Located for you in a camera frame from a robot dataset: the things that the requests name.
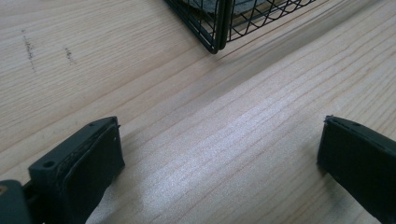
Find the metal wire frame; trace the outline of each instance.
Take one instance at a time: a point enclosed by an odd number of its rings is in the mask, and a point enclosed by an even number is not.
[[[165,1],[207,50],[216,54],[228,41],[250,34],[316,0],[216,0],[213,12],[204,10],[207,0]],[[247,11],[236,10],[251,3]]]

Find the wire mesh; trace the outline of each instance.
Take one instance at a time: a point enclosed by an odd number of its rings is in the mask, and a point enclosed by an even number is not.
[[[212,53],[316,0],[165,0]]]

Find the light wood surface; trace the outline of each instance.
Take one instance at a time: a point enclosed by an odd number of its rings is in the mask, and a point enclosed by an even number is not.
[[[326,115],[396,139],[395,24],[318,0],[210,55],[161,0],[0,0],[0,179],[118,116],[88,223],[376,223],[316,156]]]

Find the dark mark on wood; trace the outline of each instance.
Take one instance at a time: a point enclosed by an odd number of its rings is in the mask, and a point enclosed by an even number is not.
[[[23,33],[23,42],[26,47],[28,59],[30,61],[30,64],[32,65],[32,69],[35,71],[35,65],[33,64],[33,58],[35,57],[35,55],[33,54],[33,49],[35,47],[30,43],[29,39],[26,37],[25,30],[21,30],[21,31]]]
[[[64,48],[64,50],[66,50],[66,57],[69,60],[70,64],[72,63],[76,63],[73,58],[72,58],[72,51],[70,51],[69,48]]]

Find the wooden table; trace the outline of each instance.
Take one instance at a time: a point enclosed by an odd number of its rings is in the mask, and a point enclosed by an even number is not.
[[[118,116],[88,223],[376,223],[316,159],[326,115],[396,139],[395,23],[318,0],[210,55],[162,0],[0,0],[0,178]]]

